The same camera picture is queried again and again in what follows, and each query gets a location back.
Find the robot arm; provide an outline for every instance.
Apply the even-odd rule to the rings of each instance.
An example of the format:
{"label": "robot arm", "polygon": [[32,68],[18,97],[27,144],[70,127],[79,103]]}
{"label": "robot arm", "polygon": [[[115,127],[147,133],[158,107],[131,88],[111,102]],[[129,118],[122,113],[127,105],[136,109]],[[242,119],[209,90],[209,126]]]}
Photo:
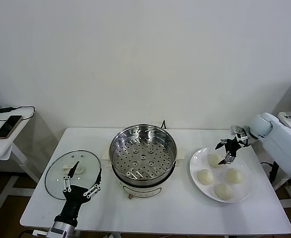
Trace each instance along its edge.
{"label": "robot arm", "polygon": [[[278,118],[269,113],[258,114],[249,127],[232,126],[231,133],[235,135],[237,142],[235,139],[221,140],[220,142],[222,144],[226,141],[224,145],[227,154],[233,155],[234,151],[230,151],[230,148],[237,148],[238,150],[256,140],[260,140],[267,153],[291,176],[291,129],[282,125]],[[220,163],[230,163],[230,160],[226,158]]]}

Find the small white table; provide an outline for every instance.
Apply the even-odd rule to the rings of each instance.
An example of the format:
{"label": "small white table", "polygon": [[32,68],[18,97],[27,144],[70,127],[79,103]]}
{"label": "small white table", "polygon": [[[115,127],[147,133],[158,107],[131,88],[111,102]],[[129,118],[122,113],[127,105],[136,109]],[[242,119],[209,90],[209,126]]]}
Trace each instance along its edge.
{"label": "small white table", "polygon": [[[60,156],[75,150],[93,152],[99,159],[121,129],[68,128],[53,153],[21,219],[26,227],[49,228],[64,201],[45,190],[45,174]],[[189,174],[189,160],[203,147],[215,147],[228,130],[183,130],[168,132],[182,149],[185,159],[175,168],[164,190],[151,198],[128,199],[111,168],[103,167],[101,191],[82,205],[81,231],[187,235],[290,234],[291,224],[253,149],[238,151],[253,175],[252,191],[244,201],[225,204],[205,196]]]}
{"label": "small white table", "polygon": [[[29,118],[33,113],[32,108],[20,108],[13,110],[8,113],[1,113],[0,120],[7,120],[12,115],[22,115],[23,118]],[[0,139],[0,160],[9,159],[10,153],[12,152],[16,157],[15,161],[19,166],[35,181],[38,183],[41,177],[40,172],[35,166],[25,157],[25,155],[18,149],[14,144],[15,138],[19,135],[25,125],[29,122],[28,120],[22,120],[16,129],[12,132],[8,139]],[[4,121],[0,121],[0,128],[4,124]],[[3,189],[0,195],[0,208],[4,204],[8,195],[19,195],[19,196],[31,196],[33,189],[29,188],[14,188],[14,184],[17,181],[18,176],[12,176]]]}

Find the wooden floor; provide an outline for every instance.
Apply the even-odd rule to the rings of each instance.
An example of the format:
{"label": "wooden floor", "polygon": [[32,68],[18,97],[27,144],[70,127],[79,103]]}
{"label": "wooden floor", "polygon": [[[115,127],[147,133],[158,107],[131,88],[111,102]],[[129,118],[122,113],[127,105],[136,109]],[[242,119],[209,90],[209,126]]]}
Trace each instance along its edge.
{"label": "wooden floor", "polygon": [[[11,174],[0,173],[0,193],[8,182]],[[19,180],[15,187],[35,188],[35,182],[25,174],[20,174]],[[279,199],[289,198],[287,192],[283,187],[277,190]],[[21,231],[26,228],[20,225],[20,217],[29,201],[29,197],[9,196],[5,201],[3,207],[0,209],[0,238],[17,238]],[[291,208],[285,209],[289,219],[291,219]],[[81,238],[102,238],[106,233],[90,233],[83,232]],[[24,234],[22,238],[33,237],[29,234]],[[149,234],[122,234],[122,238],[160,238],[163,235],[149,235]],[[186,238],[187,236],[169,236],[170,238]],[[192,238],[206,238],[208,236],[191,236]],[[264,236],[263,238],[291,238],[291,235],[283,236]]]}

